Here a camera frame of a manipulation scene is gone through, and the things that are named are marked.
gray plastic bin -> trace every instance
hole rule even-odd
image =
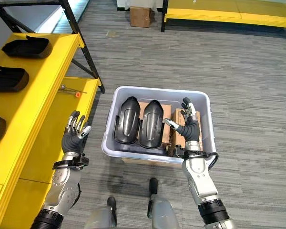
[[[182,99],[184,97],[188,97],[192,100],[195,109],[200,111],[204,151],[216,152],[210,100],[207,94],[198,91],[121,86],[117,88],[113,94],[113,101],[108,114],[106,130],[102,140],[102,150],[105,154],[115,157],[151,160],[174,164],[181,164],[183,162],[183,160],[178,157],[160,155],[163,149],[150,151],[149,149],[140,147],[137,144],[125,145],[117,143],[114,140],[113,133],[116,116],[120,114],[122,103],[130,96],[136,97],[139,102],[150,102],[151,100],[156,99],[161,104],[171,104],[172,113],[176,108],[182,108]],[[146,154],[146,152],[156,153],[159,155],[150,155]],[[215,156],[209,157],[207,159],[208,164],[210,164],[214,158]]]

cardboard box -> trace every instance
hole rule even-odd
[[[182,110],[183,109],[181,109],[181,108],[177,108],[175,110],[174,114],[172,115],[172,118],[171,118],[174,122],[176,122],[177,124],[180,124],[180,125],[184,125],[185,124],[184,117],[181,114]],[[200,123],[201,123],[200,122],[200,112],[197,111],[196,115],[197,115],[197,120],[198,120],[199,128],[200,128],[199,145],[200,145],[201,150],[203,150],[202,133],[201,133],[201,125],[200,125]],[[176,131],[172,130],[171,147],[169,149],[168,156],[174,156],[174,148],[175,148],[176,145],[181,145],[181,147],[184,148],[185,147],[185,139],[184,139],[184,137],[181,136],[181,134],[179,134]]]
[[[150,8],[131,6],[130,25],[136,27],[149,27],[150,11]]]
[[[139,105],[140,105],[140,109],[141,109],[140,110],[140,119],[143,120],[144,110],[145,110],[146,106],[148,105],[148,103],[139,102]],[[172,106],[166,105],[166,104],[161,104],[161,106],[163,108],[163,119],[171,118]],[[170,142],[170,127],[168,125],[164,125],[163,137],[162,137],[162,146],[166,147],[169,144],[169,142]]]

